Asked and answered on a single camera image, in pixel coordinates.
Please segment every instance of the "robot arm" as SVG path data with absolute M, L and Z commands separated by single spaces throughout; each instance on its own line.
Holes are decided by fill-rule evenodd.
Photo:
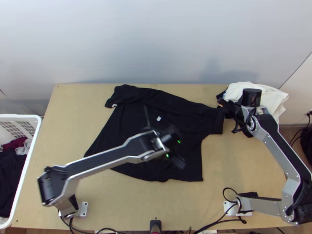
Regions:
M 278 124 L 267 108 L 260 105 L 260 99 L 261 90 L 244 89 L 241 104 L 223 99 L 218 103 L 242 130 L 264 142 L 283 169 L 287 181 L 281 198 L 259 197 L 256 192 L 241 193 L 236 198 L 238 206 L 241 211 L 280 216 L 285 222 L 296 225 L 311 222 L 312 174 L 278 132 Z
M 64 220 L 74 216 L 85 216 L 86 202 L 78 204 L 75 189 L 79 180 L 121 165 L 123 163 L 142 163 L 166 155 L 177 141 L 173 129 L 170 133 L 159 133 L 146 129 L 128 138 L 121 146 L 112 148 L 65 166 L 46 167 L 38 178 L 43 206 L 55 206 Z

